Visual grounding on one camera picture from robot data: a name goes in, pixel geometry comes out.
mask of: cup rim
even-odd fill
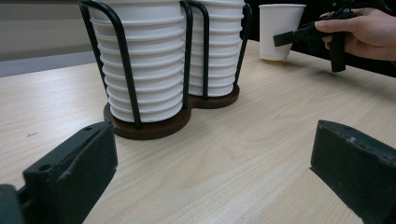
[[[243,7],[245,2],[229,2],[229,1],[220,1],[220,0],[199,0],[198,2],[202,4],[215,5],[215,6],[226,6],[226,7]]]
[[[155,108],[155,109],[139,108],[139,113],[141,113],[141,114],[149,114],[149,113],[158,113],[158,112],[161,112],[161,111],[169,110],[170,108],[178,105],[181,102],[181,100],[183,99],[183,94],[180,94],[180,95],[177,94],[177,95],[175,95],[172,98],[168,99],[169,102],[170,102],[170,103],[168,102],[169,105],[166,105],[166,103],[165,103],[164,105],[162,105],[162,107],[158,107],[158,108]],[[118,105],[114,105],[113,101],[117,101],[117,100],[114,99],[113,97],[108,97],[108,102],[109,103],[111,102],[110,104],[112,106],[114,106],[116,109],[118,109],[119,111],[122,111],[122,112],[125,112],[125,113],[133,113],[132,107],[131,107],[131,109],[125,109],[125,108],[119,107]]]
[[[177,43],[175,45],[170,45],[166,46],[165,48],[161,49],[149,49],[149,50],[133,50],[130,49],[128,50],[128,53],[130,56],[133,55],[152,55],[152,54],[158,54],[158,53],[165,53],[165,52],[171,52],[177,49],[182,49],[184,46],[184,41],[180,40],[180,43]],[[108,53],[108,54],[117,54],[120,55],[120,50],[119,49],[109,49],[106,47],[103,47],[101,43],[98,44],[99,50]]]
[[[167,61],[161,61],[159,63],[132,63],[131,62],[131,67],[132,68],[151,68],[151,67],[160,67],[160,66],[164,66],[167,65],[169,63],[175,63],[177,61],[182,61],[184,58],[184,53],[180,52],[180,54],[178,55],[178,57],[169,59]],[[113,63],[110,62],[107,59],[104,59],[102,56],[100,57],[100,60],[102,61],[102,63],[109,65],[109,66],[113,66],[113,67],[118,67],[118,68],[123,68],[122,63]]]
[[[149,119],[148,119],[148,118],[145,118],[145,116],[142,116],[141,119],[142,119],[143,122],[156,122],[156,121],[160,121],[160,120],[169,119],[169,118],[172,118],[174,115],[176,115],[176,114],[180,111],[180,109],[181,109],[182,106],[183,106],[183,104],[182,104],[182,102],[180,102],[179,105],[175,106],[175,108],[172,108],[172,110],[170,110],[170,109],[167,110],[168,113],[166,113],[165,115],[164,115],[164,113],[161,113],[161,114],[160,114],[161,116],[159,116],[159,117],[154,117],[154,118],[149,118]],[[112,114],[114,117],[116,117],[117,119],[121,119],[121,120],[126,121],[126,122],[134,122],[134,119],[122,118],[120,115],[118,115],[117,113],[115,113],[112,106],[110,107],[110,111],[111,111],[111,114]]]
[[[150,80],[155,80],[155,79],[160,79],[160,78],[165,78],[165,77],[170,77],[172,75],[175,75],[176,73],[183,72],[184,64],[181,63],[176,69],[166,72],[166,73],[161,73],[160,76],[149,76],[149,77],[136,77],[134,76],[134,80],[136,81],[150,81]],[[115,75],[114,73],[111,73],[107,71],[104,67],[102,67],[103,72],[105,73],[106,76],[112,77],[114,79],[118,80],[125,80],[125,76],[118,76]]]
[[[196,45],[203,45],[204,41],[198,41],[198,40],[192,40],[191,41],[192,44],[196,44]],[[229,41],[229,42],[211,42],[209,40],[209,46],[234,46],[237,45],[241,42],[241,39],[239,40],[233,40],[233,41]]]
[[[150,26],[150,25],[164,25],[164,24],[170,24],[170,23],[176,23],[179,21],[183,21],[184,17],[179,16],[179,17],[174,17],[174,18],[168,18],[165,20],[152,20],[152,21],[121,21],[122,26]],[[111,21],[102,21],[102,20],[97,20],[95,18],[90,18],[90,21],[94,25],[100,25],[100,26],[113,26]]]
[[[169,2],[178,2],[178,0],[102,0],[105,4],[141,4],[141,3],[169,3]]]
[[[172,83],[168,83],[166,85],[161,85],[160,87],[156,87],[156,88],[146,88],[146,89],[138,89],[135,88],[136,92],[152,92],[152,91],[160,91],[160,90],[165,90],[165,89],[170,89],[174,86],[176,86],[178,83],[181,83],[181,81],[184,79],[184,76],[182,76],[180,74],[179,78],[175,78],[175,81]],[[106,76],[105,76],[105,83],[107,84],[107,86],[109,86],[110,88],[117,90],[117,91],[128,91],[128,88],[123,88],[123,87],[119,87],[119,86],[114,86],[112,84],[108,85],[107,83],[108,81],[106,80]]]
[[[210,60],[210,58],[232,57],[232,56],[235,56],[237,54],[239,54],[239,49],[234,51],[234,52],[231,52],[231,53],[217,53],[217,54],[209,53],[209,60]],[[191,55],[194,55],[194,56],[197,56],[197,57],[201,57],[201,58],[204,57],[204,55],[202,53],[195,52],[195,51],[192,51]]]
[[[163,102],[163,101],[167,101],[170,98],[175,97],[176,95],[180,94],[182,91],[183,91],[183,85],[179,85],[178,88],[175,88],[175,91],[172,91],[172,94],[165,95],[166,97],[163,97],[163,94],[160,94],[159,97],[155,97],[155,98],[153,98],[153,100],[152,99],[151,100],[137,99],[137,102],[139,104],[141,104],[141,105],[157,104],[157,103],[160,103],[160,102]],[[128,100],[124,100],[124,99],[121,99],[118,96],[115,96],[115,94],[112,92],[112,88],[110,88],[110,89],[107,88],[106,92],[107,92],[107,94],[109,96],[111,96],[113,98],[117,98],[117,100],[122,102],[122,103],[131,103],[131,101],[129,99]]]
[[[194,15],[194,18],[197,20],[203,20],[204,16],[202,15]],[[222,15],[212,15],[210,14],[209,16],[210,20],[216,20],[216,21],[240,21],[245,18],[244,14],[238,15],[238,16],[222,16]]]
[[[259,7],[306,7],[305,4],[264,4]]]
[[[167,39],[167,38],[171,38],[171,37],[176,37],[176,36],[181,36],[184,33],[184,29],[181,28],[178,31],[174,31],[174,32],[168,32],[162,35],[146,35],[146,36],[125,36],[126,41],[131,41],[131,42],[147,42],[150,40],[161,40],[161,39]],[[102,35],[96,32],[96,37],[98,39],[103,39],[103,40],[108,40],[108,41],[118,41],[117,37],[115,35]]]

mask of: white cup stack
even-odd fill
[[[179,0],[102,0],[122,22],[142,122],[172,118],[182,107],[184,29]],[[109,18],[90,9],[112,115],[134,122],[119,44]]]
[[[233,90],[240,51],[244,0],[197,0],[209,14],[208,96]],[[202,96],[204,83],[204,17],[192,9],[193,28],[189,94]]]

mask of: black wire rack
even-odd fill
[[[184,8],[186,15],[186,39],[185,39],[185,56],[184,56],[184,81],[183,81],[183,98],[182,108],[174,117],[158,122],[143,123],[141,120],[139,105],[136,97],[136,90],[134,87],[134,75],[131,67],[131,60],[128,51],[128,45],[125,37],[124,28],[117,13],[108,5],[97,0],[78,0],[79,8],[82,18],[84,20],[89,39],[91,41],[92,50],[99,68],[101,79],[106,91],[107,84],[105,83],[105,74],[103,72],[103,62],[100,59],[101,52],[98,48],[98,41],[93,25],[90,21],[91,14],[89,8],[102,11],[111,21],[116,33],[118,45],[120,48],[120,56],[122,66],[125,74],[128,94],[131,101],[132,111],[134,115],[134,122],[125,122],[116,119],[112,116],[109,103],[104,108],[105,120],[111,121],[115,124],[115,134],[138,140],[149,140],[165,137],[182,129],[190,120],[191,110],[193,108],[214,109],[221,108],[233,104],[239,96],[239,87],[237,85],[239,74],[242,67],[242,62],[245,55],[246,44],[248,42],[248,34],[252,21],[252,10],[249,4],[244,6],[244,15],[247,18],[242,30],[242,45],[238,57],[238,63],[235,73],[235,82],[233,84],[233,91],[222,97],[209,97],[208,96],[208,65],[209,65],[209,14],[205,6],[193,0],[182,0],[180,6]],[[191,40],[192,40],[192,26],[193,16],[192,7],[196,7],[202,13],[204,18],[204,64],[203,64],[203,95],[192,96],[189,95],[189,82],[190,82],[190,67],[191,67]]]

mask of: wooden table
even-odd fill
[[[250,41],[240,96],[193,109],[158,140],[116,136],[119,168],[86,223],[361,223],[309,170],[319,119],[396,147],[396,79],[291,52],[260,59]],[[95,63],[0,79],[0,183],[78,130],[103,120]]]

